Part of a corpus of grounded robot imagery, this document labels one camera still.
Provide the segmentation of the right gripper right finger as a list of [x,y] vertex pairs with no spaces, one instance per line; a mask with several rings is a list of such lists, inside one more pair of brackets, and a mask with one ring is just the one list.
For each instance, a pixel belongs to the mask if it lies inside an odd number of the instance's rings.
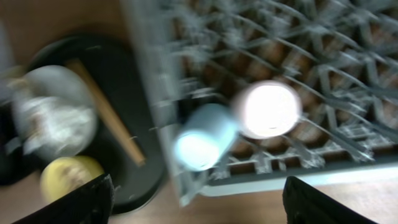
[[288,224],[375,224],[294,176],[286,179],[282,198]]

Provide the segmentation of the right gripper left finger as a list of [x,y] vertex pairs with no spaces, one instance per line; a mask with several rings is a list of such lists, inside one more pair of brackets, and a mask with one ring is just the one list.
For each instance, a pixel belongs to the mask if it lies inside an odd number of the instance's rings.
[[16,224],[107,224],[114,205],[114,186],[102,174]]

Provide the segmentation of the yellow bowl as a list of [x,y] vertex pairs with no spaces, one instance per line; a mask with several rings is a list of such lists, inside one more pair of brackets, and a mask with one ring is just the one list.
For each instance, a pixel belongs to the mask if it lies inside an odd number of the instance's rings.
[[92,157],[60,157],[43,170],[40,190],[45,201],[52,203],[102,174],[102,166]]

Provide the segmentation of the pink cup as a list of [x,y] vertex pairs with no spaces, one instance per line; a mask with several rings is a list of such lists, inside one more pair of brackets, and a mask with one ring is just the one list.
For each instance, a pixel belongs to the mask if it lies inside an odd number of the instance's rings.
[[252,139],[288,133],[303,113],[298,93],[274,80],[255,82],[242,89],[231,101],[231,109],[241,134]]

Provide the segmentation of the blue cup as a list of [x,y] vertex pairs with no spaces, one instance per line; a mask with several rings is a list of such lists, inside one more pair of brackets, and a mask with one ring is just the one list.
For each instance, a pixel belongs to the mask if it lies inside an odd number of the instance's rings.
[[180,128],[173,145],[176,160],[188,170],[212,168],[232,148],[239,126],[226,106],[208,103]]

